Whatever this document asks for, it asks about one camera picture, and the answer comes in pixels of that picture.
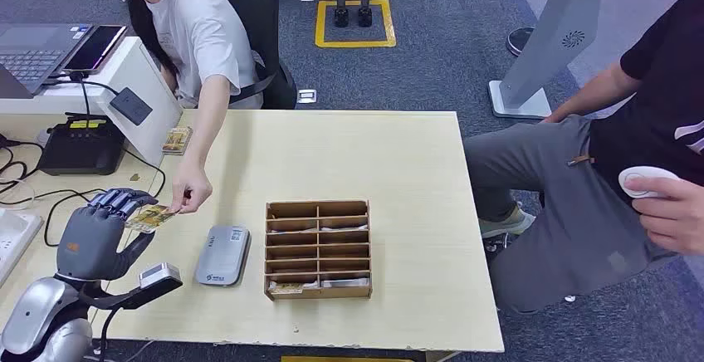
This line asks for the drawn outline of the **person's hand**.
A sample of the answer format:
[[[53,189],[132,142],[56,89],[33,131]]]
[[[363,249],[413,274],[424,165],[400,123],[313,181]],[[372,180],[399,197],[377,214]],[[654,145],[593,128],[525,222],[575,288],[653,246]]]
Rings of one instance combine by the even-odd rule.
[[[562,120],[564,120],[571,114],[572,112],[570,110],[566,110],[560,107],[559,109],[553,111],[549,116],[545,117],[541,121],[541,124],[560,123]]]
[[[632,201],[639,221],[652,242],[686,255],[703,253],[703,187],[683,179],[634,178],[625,184],[633,191],[649,191],[661,198]]]
[[[172,183],[171,213],[195,213],[212,194],[213,187],[200,163],[184,161]]]

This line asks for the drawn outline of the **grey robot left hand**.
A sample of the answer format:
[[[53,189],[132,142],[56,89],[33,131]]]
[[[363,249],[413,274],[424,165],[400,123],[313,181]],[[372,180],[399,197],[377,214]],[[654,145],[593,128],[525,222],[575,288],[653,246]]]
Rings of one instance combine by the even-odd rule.
[[[131,188],[94,196],[69,218],[57,249],[56,274],[76,281],[123,277],[154,239],[153,233],[141,233],[119,252],[125,224],[137,209],[157,202],[149,193]]]

